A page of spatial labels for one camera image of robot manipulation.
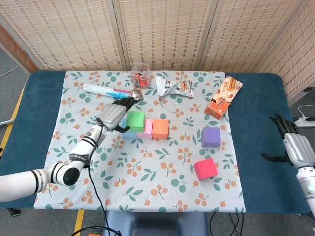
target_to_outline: purple cube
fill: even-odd
[[[204,127],[201,131],[201,146],[216,147],[221,143],[220,129],[213,127]]]

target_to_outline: plastic container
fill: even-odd
[[[151,82],[150,65],[145,62],[137,62],[131,70],[131,81],[136,88],[147,89]]]

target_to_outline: red cube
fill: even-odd
[[[213,177],[218,174],[218,171],[212,158],[203,161],[198,161],[194,164],[193,167],[196,171],[199,181]]]

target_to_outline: power strip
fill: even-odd
[[[308,117],[299,117],[299,119],[294,122],[296,124],[297,127],[315,127],[315,121],[307,121]]]

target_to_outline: table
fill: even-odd
[[[224,72],[152,71],[160,79],[192,79],[194,98],[159,97],[156,78],[144,99],[129,112],[143,112],[146,119],[167,121],[167,139],[126,137],[107,132],[91,159],[91,176],[107,210],[139,212],[246,211],[237,170],[228,112],[217,120],[202,110],[224,80]],[[78,137],[96,124],[95,118],[114,98],[86,93],[82,84],[133,89],[129,73],[121,71],[67,71],[63,93],[45,166],[68,162]],[[201,131],[208,125],[220,132],[217,147],[201,146]],[[218,174],[198,181],[194,163],[212,158]],[[100,209],[86,169],[71,187],[49,184],[37,195],[35,209]]]
[[[0,162],[0,175],[43,167],[56,123],[64,75],[65,72],[40,71],[29,76]],[[270,73],[225,75],[244,84],[243,93],[238,94],[229,108],[229,115],[246,211],[309,212],[295,177],[296,170],[286,163],[267,162],[260,156],[262,152],[284,153],[277,129],[268,118],[279,113],[290,119],[281,78]],[[0,207],[32,207],[34,201],[35,196],[30,196],[1,203]]]

